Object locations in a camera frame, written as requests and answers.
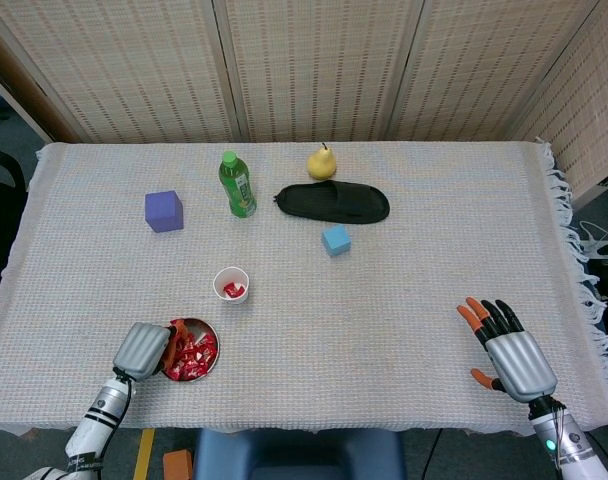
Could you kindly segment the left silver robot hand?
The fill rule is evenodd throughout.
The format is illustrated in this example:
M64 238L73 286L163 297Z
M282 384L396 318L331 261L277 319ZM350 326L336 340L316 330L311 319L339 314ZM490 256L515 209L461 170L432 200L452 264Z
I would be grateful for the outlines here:
M137 322L113 359L113 371L118 377L145 380L170 368L178 344L187 338L188 329L182 319L169 326Z

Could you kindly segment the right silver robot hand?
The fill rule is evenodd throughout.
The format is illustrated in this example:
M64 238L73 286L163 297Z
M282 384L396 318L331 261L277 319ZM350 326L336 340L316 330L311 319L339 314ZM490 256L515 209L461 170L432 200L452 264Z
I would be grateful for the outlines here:
M496 372L491 377L473 368L471 375L478 384L504 392L520 403L530 403L555 392L556 375L537 341L507 303L467 297L456 310L466 320Z

